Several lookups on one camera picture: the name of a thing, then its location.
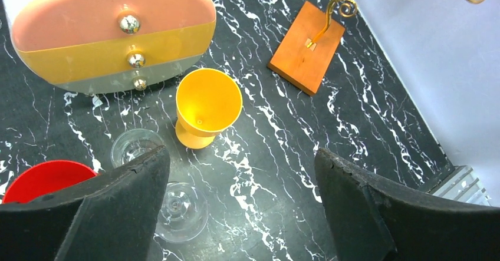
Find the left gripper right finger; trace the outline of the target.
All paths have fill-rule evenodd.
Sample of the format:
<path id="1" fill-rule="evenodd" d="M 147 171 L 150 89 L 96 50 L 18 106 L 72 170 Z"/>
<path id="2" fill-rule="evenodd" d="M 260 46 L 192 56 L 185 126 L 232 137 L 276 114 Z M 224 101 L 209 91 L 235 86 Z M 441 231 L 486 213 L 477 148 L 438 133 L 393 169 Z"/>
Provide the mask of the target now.
<path id="1" fill-rule="evenodd" d="M 411 189 L 316 152 L 314 170 L 339 260 L 498 260 L 499 209 Z"/>

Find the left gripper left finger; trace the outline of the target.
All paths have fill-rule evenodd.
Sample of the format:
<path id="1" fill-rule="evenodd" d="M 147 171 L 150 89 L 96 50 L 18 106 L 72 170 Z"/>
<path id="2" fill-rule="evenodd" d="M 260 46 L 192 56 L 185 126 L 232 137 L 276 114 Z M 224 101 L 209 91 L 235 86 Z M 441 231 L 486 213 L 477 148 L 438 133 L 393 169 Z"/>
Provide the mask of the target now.
<path id="1" fill-rule="evenodd" d="M 1 205 L 2 260 L 147 260 L 169 180 L 160 146 L 95 178 Z"/>

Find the clear wine glass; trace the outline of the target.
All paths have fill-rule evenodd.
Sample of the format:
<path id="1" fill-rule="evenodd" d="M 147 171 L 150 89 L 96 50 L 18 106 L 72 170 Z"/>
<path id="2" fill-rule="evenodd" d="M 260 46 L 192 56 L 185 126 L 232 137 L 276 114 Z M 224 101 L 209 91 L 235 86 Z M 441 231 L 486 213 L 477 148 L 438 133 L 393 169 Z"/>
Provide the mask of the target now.
<path id="1" fill-rule="evenodd" d="M 202 191 L 184 182 L 167 184 L 155 233 L 170 243 L 184 243 L 197 237 L 205 228 L 209 203 Z"/>
<path id="2" fill-rule="evenodd" d="M 113 143 L 110 152 L 111 163 L 114 168 L 118 168 L 164 144 L 164 139 L 152 130 L 135 128 L 125 131 Z"/>

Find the clear wine glass front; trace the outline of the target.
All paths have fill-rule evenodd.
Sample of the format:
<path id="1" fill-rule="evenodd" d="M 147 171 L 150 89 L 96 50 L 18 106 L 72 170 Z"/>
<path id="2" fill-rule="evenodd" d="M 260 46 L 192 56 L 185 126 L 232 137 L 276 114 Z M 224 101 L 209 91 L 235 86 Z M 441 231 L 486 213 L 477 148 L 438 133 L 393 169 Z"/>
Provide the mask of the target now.
<path id="1" fill-rule="evenodd" d="M 114 168 L 118 168 L 164 144 L 164 139 L 152 130 L 135 128 L 125 131 L 113 143 L 110 152 L 111 163 Z"/>

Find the red wine glass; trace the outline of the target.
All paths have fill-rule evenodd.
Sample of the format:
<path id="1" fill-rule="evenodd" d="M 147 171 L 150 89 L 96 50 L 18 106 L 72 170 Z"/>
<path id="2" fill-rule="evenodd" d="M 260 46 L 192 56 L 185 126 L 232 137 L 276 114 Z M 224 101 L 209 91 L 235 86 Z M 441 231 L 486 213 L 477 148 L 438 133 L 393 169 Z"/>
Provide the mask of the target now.
<path id="1" fill-rule="evenodd" d="M 28 203 L 37 197 L 71 187 L 95 176 L 97 173 L 93 169 L 76 161 L 46 161 L 18 176 L 7 188 L 2 202 Z"/>

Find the yellow wine glass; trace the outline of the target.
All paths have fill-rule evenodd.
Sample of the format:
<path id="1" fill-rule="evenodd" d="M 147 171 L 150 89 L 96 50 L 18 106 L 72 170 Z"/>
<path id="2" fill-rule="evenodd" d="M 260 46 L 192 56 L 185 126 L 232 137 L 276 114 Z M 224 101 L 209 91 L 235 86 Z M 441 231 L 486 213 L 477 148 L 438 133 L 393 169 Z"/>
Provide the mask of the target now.
<path id="1" fill-rule="evenodd" d="M 238 119 L 243 99 L 237 83 L 213 68 L 188 73 L 176 91 L 177 139 L 187 148 L 202 149 Z"/>

